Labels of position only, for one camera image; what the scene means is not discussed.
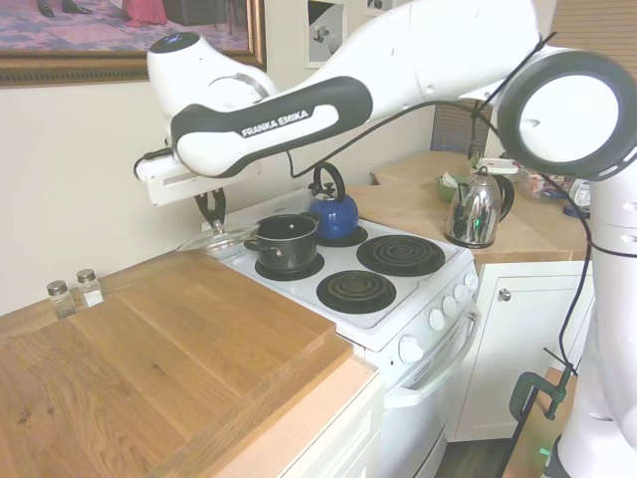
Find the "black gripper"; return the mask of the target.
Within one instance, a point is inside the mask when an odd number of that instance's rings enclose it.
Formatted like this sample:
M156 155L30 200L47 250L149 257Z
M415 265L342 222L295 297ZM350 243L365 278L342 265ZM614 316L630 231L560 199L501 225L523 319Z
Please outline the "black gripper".
M214 199L214 210L209 209L208 200ZM195 196L195 201L202 216L208 223L213 221L220 224L225 223L226 217L226 195L223 188L217 188Z

